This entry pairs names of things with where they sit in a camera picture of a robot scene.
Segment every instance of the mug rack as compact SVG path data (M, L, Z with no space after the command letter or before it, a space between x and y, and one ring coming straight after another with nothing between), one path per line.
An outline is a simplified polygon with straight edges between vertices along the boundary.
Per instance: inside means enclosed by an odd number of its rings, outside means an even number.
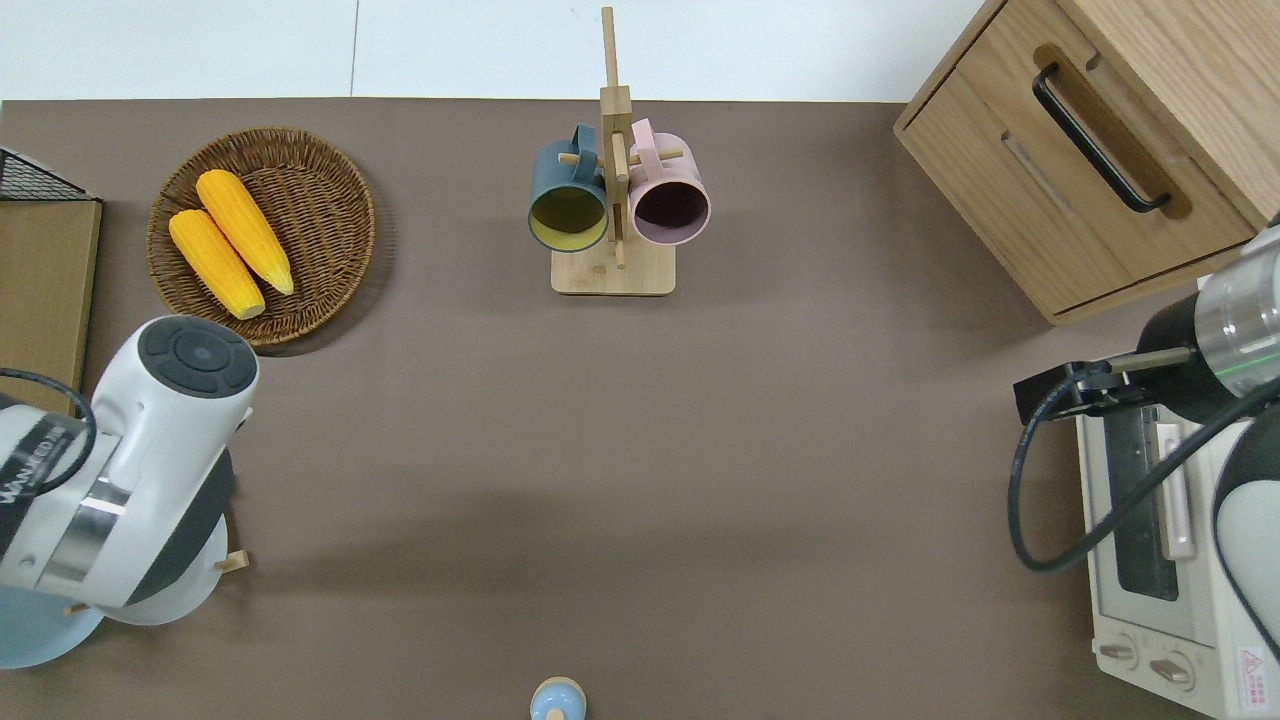
M631 131L631 87L618 85L617 45L613 36L613 8L602 9L604 24L604 69L607 85L600 88L599 163L604 165L609 228L602 242L579 252L552 252L552 288L561 295L640 295L662 296L676 290L676 249L640 237L627 200L630 168L640 159L628 155L635 142ZM681 155L662 152L660 159ZM576 164L577 155L561 154L559 161Z

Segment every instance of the pink mug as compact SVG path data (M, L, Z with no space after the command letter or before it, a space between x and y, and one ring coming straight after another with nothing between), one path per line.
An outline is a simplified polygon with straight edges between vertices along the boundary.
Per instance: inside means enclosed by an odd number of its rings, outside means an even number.
M689 145L669 132L653 132L648 118L632 123L631 132L631 154L640 158L627 192L636 232L658 245L694 240L710 219L710 201ZM680 150L681 156L663 160L658 154L664 150Z

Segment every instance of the cabinet drawer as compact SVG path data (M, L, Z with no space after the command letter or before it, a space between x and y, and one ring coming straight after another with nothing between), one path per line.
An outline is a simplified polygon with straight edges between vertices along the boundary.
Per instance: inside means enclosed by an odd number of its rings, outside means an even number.
M1183 128L1134 87L1125 58L1100 51L1053 0L988 3L986 13L897 132L1051 322L1211 273L1252 237L1254 224L1179 141ZM1033 92L1038 79L1059 118ZM1101 160L1069 137L1073 123ZM1158 209L1132 209L1123 188L1130 204Z
M1027 172L1020 146L963 77L938 88L904 142L1044 315L1132 283L1084 218Z

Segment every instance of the dark green mug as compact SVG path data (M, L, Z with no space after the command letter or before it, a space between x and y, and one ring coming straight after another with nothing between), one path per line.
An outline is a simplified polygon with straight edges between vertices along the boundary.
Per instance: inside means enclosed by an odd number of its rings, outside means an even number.
M561 155L577 160L562 161ZM577 252L604 237L608 200L596 158L595 128L588 124L579 124L572 138L552 142L538 152L529 202L529 231L538 242L557 252Z

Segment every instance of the toaster oven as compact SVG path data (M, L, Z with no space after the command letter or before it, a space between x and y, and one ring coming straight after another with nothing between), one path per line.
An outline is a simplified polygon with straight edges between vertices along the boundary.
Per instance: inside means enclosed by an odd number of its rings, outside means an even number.
M1087 527L1197 425L1153 405L1076 416ZM1235 597L1210 514L1247 423L1193 455L1088 555L1093 653L1121 680L1220 719L1280 719L1280 669Z

